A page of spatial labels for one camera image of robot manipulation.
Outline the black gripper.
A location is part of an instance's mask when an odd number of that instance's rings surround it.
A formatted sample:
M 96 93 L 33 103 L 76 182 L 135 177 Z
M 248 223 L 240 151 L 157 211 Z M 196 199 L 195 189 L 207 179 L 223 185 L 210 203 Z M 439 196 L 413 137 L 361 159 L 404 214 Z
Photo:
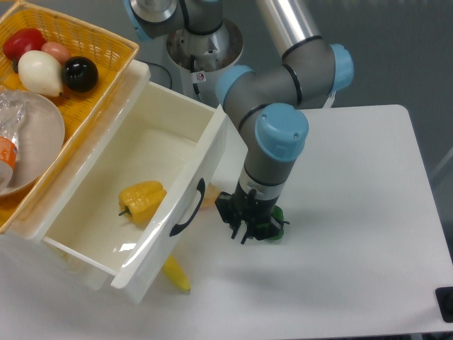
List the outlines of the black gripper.
M 256 226 L 270 219 L 277 199 L 259 199 L 256 189 L 246 193 L 238 184 L 233 194 L 222 191 L 215 205 L 222 221 L 232 230 L 232 239 L 236 238 L 239 228 L 245 224 L 246 231 L 241 239 L 241 244 L 245 244 L 248 239 L 256 239 Z

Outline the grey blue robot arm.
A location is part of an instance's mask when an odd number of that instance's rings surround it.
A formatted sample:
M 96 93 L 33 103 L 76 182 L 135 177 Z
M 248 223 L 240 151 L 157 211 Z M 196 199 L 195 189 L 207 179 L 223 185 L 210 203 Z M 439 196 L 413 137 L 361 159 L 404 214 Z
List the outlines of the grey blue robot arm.
M 244 239 L 279 239 L 285 220 L 277 206 L 309 131 L 302 103 L 334 97 L 354 77 L 350 53 L 326 43 L 304 1 L 259 1 L 258 9 L 281 57 L 262 74 L 238 64 L 241 33 L 225 19 L 221 1 L 126 1 L 142 39 L 166 36 L 167 52 L 189 71 L 194 94 L 213 93 L 247 147 L 236 189 L 215 205 Z

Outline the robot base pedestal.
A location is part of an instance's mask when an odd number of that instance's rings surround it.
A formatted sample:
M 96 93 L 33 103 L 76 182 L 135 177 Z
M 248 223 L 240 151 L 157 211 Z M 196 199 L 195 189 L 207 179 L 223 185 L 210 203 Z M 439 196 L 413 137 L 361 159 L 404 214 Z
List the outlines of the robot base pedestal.
M 177 30 L 168 36 L 166 47 L 180 72 L 182 93 L 217 107 L 217 81 L 238 62 L 243 52 L 243 37 L 239 28 L 225 19 L 219 30 L 210 35 Z

